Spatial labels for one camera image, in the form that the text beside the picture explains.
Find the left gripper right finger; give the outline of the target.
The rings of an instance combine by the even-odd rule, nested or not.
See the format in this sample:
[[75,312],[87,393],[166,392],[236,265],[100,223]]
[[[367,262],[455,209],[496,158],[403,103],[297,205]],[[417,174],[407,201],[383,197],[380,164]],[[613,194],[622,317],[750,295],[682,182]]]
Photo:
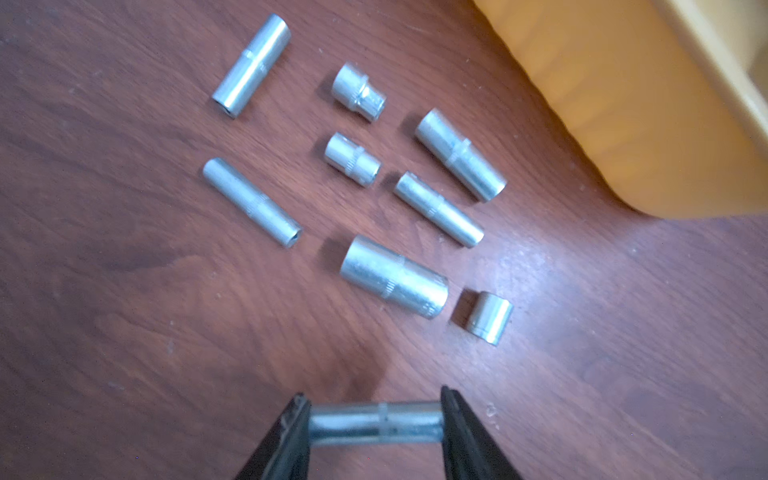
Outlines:
[[447,479],[523,479],[458,390],[443,386],[440,403]]

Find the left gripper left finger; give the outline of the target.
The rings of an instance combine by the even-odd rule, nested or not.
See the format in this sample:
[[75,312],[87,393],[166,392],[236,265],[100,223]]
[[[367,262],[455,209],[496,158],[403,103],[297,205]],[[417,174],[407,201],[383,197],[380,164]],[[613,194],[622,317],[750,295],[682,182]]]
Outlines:
[[302,393],[294,395],[235,479],[306,480],[310,412],[307,397]]

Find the silver socket lowest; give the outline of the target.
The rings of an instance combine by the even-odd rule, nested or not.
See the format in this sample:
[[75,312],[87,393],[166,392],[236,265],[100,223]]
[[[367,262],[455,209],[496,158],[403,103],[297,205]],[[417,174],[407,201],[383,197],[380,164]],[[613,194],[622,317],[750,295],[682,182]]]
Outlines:
[[513,312],[514,306],[509,300],[483,291],[465,324],[465,329],[487,343],[497,346]]

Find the slim silver socket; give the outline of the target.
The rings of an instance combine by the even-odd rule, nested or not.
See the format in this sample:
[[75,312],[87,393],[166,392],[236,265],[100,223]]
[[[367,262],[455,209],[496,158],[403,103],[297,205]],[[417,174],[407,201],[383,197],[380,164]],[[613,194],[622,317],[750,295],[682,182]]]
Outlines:
[[225,160],[207,161],[203,176],[283,247],[298,241],[303,231],[299,223]]

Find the short silver socket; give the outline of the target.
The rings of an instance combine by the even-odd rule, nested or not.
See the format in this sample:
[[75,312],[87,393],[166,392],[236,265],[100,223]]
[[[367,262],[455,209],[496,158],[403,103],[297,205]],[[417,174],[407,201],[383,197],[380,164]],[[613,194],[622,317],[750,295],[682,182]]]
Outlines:
[[324,158],[329,165],[362,187],[371,186],[381,168],[381,162],[375,156],[340,133],[329,139]]
[[336,75],[331,90],[335,100],[369,122],[379,119],[386,105],[386,95],[374,87],[369,76],[351,63],[345,63]]

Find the long silver socket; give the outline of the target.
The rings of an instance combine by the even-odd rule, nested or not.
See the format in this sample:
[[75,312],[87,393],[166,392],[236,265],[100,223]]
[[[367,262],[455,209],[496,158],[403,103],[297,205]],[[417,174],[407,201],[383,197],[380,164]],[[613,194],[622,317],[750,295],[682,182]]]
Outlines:
[[286,22],[271,14],[227,72],[212,99],[230,118],[237,118],[289,44]]

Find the yellow plastic tray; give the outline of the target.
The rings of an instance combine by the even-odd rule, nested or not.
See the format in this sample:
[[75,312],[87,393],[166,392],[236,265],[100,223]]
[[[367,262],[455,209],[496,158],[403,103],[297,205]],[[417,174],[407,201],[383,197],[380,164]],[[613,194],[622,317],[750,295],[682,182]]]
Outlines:
[[479,9],[629,206],[767,209],[763,1],[482,1]]

